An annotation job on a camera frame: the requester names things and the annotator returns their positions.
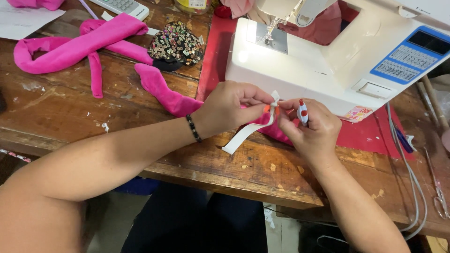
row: red and white pen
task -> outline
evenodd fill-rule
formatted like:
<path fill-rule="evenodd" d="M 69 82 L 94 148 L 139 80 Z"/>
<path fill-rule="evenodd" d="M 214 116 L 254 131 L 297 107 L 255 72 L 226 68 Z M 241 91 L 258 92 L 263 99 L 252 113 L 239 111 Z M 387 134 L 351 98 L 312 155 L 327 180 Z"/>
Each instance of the red and white pen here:
<path fill-rule="evenodd" d="M 300 106 L 297 109 L 297 117 L 300 119 L 302 125 L 304 127 L 308 126 L 308 111 L 306 109 L 306 104 L 303 102 L 303 99 L 299 101 Z"/>

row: black bracelet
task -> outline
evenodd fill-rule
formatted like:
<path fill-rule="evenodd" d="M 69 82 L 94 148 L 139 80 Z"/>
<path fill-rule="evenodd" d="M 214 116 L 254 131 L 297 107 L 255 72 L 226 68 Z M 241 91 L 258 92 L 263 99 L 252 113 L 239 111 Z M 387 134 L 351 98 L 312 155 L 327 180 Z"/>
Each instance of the black bracelet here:
<path fill-rule="evenodd" d="M 186 115 L 186 119 L 187 119 L 188 122 L 189 122 L 189 126 L 191 127 L 191 130 L 192 130 L 192 133 L 194 134 L 195 140 L 196 140 L 198 143 L 201 143 L 201 142 L 202 142 L 202 139 L 198 136 L 198 133 L 197 133 L 197 131 L 195 130 L 195 125 L 194 125 L 194 123 L 192 122 L 191 116 L 190 116 L 189 114 Z"/>

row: hand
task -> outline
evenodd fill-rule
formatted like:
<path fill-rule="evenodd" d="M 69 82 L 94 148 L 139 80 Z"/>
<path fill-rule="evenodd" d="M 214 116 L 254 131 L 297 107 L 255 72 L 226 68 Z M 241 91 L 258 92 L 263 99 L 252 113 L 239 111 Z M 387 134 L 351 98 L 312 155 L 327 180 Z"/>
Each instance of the hand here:
<path fill-rule="evenodd" d="M 202 139 L 229 131 L 259 118 L 274 99 L 257 86 L 246 82 L 225 81 L 192 113 L 192 121 Z"/>
<path fill-rule="evenodd" d="M 292 122 L 297 118 L 299 99 L 278 102 L 278 126 L 306 162 L 314 168 L 329 167 L 336 161 L 334 147 L 342 122 L 324 104 L 303 99 L 308 110 L 308 127 Z"/>

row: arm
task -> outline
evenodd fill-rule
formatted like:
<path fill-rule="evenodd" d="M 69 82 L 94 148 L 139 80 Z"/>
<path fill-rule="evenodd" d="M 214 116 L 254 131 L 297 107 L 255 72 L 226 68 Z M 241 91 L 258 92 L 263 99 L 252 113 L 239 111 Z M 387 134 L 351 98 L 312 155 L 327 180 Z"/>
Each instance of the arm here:
<path fill-rule="evenodd" d="M 389 216 L 350 175 L 334 153 L 341 121 L 323 104 L 304 99 L 308 127 L 295 126 L 298 99 L 279 102 L 279 127 L 306 160 L 324 189 L 331 211 L 348 242 L 364 253 L 409 253 Z"/>
<path fill-rule="evenodd" d="M 205 139 L 258 118 L 271 102 L 256 86 L 229 81 L 191 117 Z M 80 201 L 193 142 L 188 122 L 177 118 L 78 141 L 24 166 L 0 187 L 0 252 L 79 252 Z"/>

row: wooden table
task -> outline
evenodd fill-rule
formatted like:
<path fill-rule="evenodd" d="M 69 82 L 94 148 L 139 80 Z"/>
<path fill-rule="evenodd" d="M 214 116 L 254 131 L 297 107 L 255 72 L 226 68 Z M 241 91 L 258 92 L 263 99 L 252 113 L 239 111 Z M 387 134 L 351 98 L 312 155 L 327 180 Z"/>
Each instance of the wooden table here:
<path fill-rule="evenodd" d="M 173 7 L 171 0 L 138 0 L 150 9 L 144 20 L 148 26 L 161 29 L 173 20 L 181 20 L 197 36 L 207 41 L 211 12 L 188 16 Z M 99 6 L 88 2 L 100 16 Z M 79 25 L 90 18 L 77 0 L 61 6 L 67 12 L 46 25 L 34 37 L 79 35 Z M 150 35 L 134 36 L 128 41 L 147 47 Z M 96 99 L 90 90 L 90 69 L 87 60 L 59 72 L 32 75 L 14 63 L 15 41 L 0 40 L 0 84 L 8 104 L 0 115 L 0 145 L 13 151 L 45 155 L 77 140 L 109 131 L 139 127 L 172 119 L 158 101 L 140 86 L 134 60 L 100 50 L 103 70 L 103 99 Z M 193 68 L 163 73 L 169 87 L 181 94 L 195 97 L 201 63 Z M 415 86 L 392 101 L 406 133 L 415 136 L 415 145 L 426 145 L 430 151 L 443 191 L 450 201 L 450 161 L 435 127 Z M 260 133 L 252 134 L 234 155 L 219 149 L 235 131 L 192 144 L 174 151 L 146 168 L 141 175 L 215 192 L 274 203 L 290 216 L 303 219 L 330 220 L 327 199 L 297 152 L 288 145 Z M 377 203 L 400 227 L 414 217 L 411 182 L 401 160 L 386 155 L 336 147 L 342 163 L 372 195 Z M 422 150 L 411 162 L 427 198 L 428 219 L 422 233 L 438 237 L 450 235 L 450 221 L 441 219 L 432 204 L 436 195 Z"/>

